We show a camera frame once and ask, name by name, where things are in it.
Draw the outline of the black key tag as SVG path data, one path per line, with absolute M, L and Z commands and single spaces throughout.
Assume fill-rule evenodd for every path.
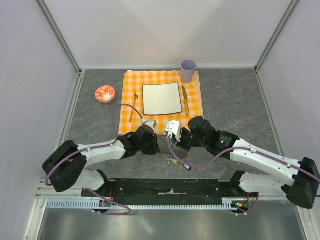
M 187 171 L 191 171 L 192 170 L 192 167 L 191 166 L 188 166 L 186 164 L 183 164 L 182 165 Z

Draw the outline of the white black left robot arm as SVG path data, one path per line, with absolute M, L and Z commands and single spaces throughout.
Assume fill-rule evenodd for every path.
M 53 186 L 57 193 L 77 187 L 92 189 L 99 197 L 106 196 L 110 191 L 109 180 L 101 170 L 88 167 L 127 159 L 137 153 L 156 155 L 160 152 L 156 125 L 154 120 L 147 121 L 135 132 L 103 143 L 77 145 L 73 140 L 65 141 L 42 165 L 47 176 L 46 186 Z

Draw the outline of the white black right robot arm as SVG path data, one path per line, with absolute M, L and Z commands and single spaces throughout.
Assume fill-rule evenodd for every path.
M 168 129 L 172 134 L 170 139 L 185 151 L 205 148 L 214 156 L 213 162 L 223 157 L 266 173 L 258 176 L 236 172 L 229 184 L 233 196 L 282 192 L 291 203 L 305 209 L 313 208 L 320 187 L 320 172 L 314 160 L 308 157 L 297 160 L 271 153 L 230 132 L 215 130 L 202 116 L 192 118 L 187 128 L 178 121 L 172 121 Z

